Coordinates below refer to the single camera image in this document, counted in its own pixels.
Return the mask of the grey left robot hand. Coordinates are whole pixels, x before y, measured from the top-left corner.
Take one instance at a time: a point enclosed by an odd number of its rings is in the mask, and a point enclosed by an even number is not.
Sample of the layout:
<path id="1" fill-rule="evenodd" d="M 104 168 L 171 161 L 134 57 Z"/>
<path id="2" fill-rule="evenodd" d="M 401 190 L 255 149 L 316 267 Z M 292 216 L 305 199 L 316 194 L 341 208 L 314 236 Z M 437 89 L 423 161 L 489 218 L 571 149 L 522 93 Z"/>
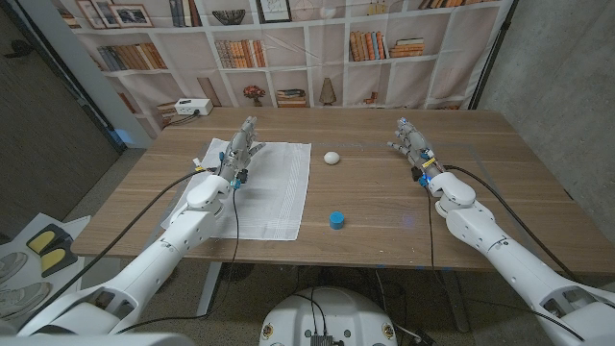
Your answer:
<path id="1" fill-rule="evenodd" d="M 251 158 L 266 145 L 265 142 L 255 144 L 257 120 L 255 116 L 248 116 L 227 145 L 217 175 L 228 182 L 246 169 Z"/>

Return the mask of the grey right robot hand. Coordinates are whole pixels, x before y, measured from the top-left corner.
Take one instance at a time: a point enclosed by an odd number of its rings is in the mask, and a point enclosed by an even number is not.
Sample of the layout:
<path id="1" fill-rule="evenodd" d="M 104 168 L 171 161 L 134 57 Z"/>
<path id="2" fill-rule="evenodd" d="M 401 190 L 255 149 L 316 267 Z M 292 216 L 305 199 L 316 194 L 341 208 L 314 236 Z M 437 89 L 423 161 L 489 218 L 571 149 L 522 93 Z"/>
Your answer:
<path id="1" fill-rule="evenodd" d="M 406 157 L 410 166 L 414 169 L 414 176 L 417 178 L 423 177 L 428 181 L 444 172 L 444 168 L 438 162 L 431 144 L 426 140 L 423 134 L 404 117 L 397 120 L 395 137 L 398 141 L 389 141 L 387 146 Z"/>

